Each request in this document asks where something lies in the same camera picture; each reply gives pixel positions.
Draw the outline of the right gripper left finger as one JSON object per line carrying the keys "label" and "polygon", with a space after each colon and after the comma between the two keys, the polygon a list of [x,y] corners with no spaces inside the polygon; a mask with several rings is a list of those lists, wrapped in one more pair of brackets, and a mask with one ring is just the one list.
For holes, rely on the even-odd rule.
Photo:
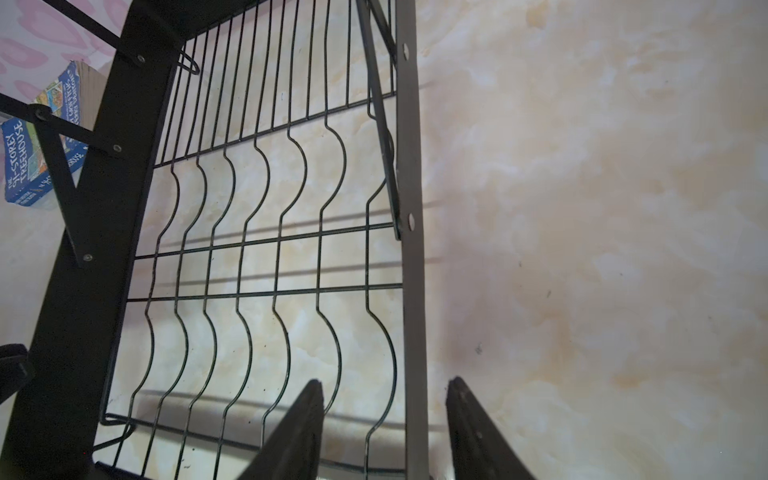
{"label": "right gripper left finger", "polygon": [[313,379],[239,479],[316,479],[323,422],[322,384]]}

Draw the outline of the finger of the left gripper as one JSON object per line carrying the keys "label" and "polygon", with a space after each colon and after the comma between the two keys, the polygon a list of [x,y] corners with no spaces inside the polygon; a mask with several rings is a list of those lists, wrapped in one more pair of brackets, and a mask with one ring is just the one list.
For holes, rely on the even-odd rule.
{"label": "finger of the left gripper", "polygon": [[6,344],[0,352],[0,403],[27,385],[33,378],[33,366],[23,344]]}

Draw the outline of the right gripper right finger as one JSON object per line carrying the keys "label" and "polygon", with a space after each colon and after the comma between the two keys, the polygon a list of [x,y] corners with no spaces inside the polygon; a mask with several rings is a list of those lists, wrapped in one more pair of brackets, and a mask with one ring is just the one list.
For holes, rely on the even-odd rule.
{"label": "right gripper right finger", "polygon": [[449,381],[446,410],[456,479],[535,479],[461,377]]}

